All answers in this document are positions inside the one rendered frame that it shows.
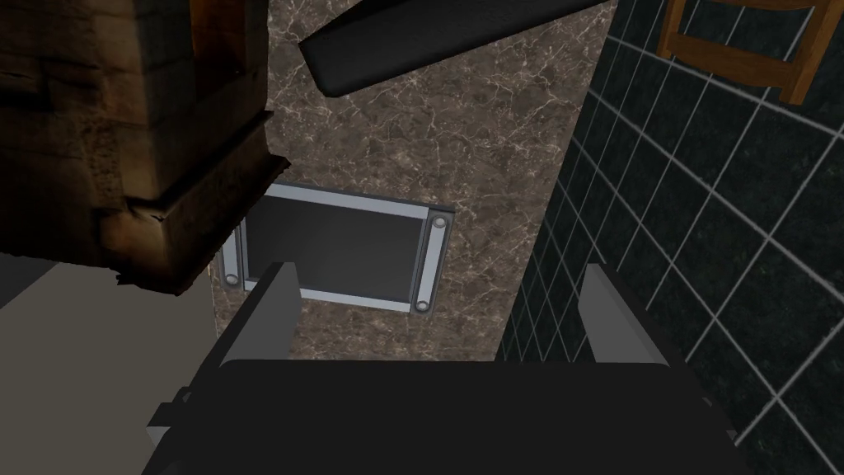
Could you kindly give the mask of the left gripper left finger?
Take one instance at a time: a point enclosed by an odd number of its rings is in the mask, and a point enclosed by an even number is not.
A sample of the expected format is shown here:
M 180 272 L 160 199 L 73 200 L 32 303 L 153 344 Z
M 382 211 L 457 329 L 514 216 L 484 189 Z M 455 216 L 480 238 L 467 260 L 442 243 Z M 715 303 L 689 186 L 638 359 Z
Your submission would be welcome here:
M 219 363 L 287 360 L 301 313 L 295 265 L 270 265 L 218 340 L 222 348 Z

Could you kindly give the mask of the brown wooden chair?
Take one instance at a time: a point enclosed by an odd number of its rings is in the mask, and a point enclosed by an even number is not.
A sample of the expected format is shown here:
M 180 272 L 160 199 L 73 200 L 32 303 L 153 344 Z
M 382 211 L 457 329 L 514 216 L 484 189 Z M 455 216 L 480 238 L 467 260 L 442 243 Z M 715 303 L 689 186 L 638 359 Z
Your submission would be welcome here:
M 844 18 L 844 0 L 666 0 L 655 53 L 799 106 Z

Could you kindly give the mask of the brown wooden cabinet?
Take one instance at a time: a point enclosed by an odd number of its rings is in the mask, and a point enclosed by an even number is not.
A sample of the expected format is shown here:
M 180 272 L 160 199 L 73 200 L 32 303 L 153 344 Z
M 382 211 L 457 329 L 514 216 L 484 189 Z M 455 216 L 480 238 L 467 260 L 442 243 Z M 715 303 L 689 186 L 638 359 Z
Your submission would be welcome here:
M 0 253 L 182 294 L 287 167 L 270 0 L 0 0 Z

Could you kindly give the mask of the black flat bar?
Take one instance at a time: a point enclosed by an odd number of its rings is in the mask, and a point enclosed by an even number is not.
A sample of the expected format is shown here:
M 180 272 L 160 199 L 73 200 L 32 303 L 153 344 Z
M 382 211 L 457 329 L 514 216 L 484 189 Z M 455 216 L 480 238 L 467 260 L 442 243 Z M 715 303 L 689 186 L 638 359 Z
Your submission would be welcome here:
M 359 0 L 298 42 L 317 89 L 338 98 L 607 0 Z

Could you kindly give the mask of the grey metal tray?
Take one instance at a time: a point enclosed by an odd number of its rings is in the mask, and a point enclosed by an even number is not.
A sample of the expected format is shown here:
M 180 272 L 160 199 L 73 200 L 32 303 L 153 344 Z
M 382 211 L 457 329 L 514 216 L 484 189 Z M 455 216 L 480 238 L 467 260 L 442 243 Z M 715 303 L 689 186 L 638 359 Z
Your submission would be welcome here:
M 218 274 L 249 291 L 292 262 L 305 299 L 429 315 L 453 221 L 445 205 L 277 180 L 221 246 Z

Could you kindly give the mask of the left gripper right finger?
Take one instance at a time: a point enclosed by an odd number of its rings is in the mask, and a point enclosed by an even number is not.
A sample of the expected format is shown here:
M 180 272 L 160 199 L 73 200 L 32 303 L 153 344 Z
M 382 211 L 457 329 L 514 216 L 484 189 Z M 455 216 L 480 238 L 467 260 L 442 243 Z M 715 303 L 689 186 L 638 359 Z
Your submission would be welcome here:
M 598 363 L 668 363 L 598 263 L 586 265 L 578 310 Z

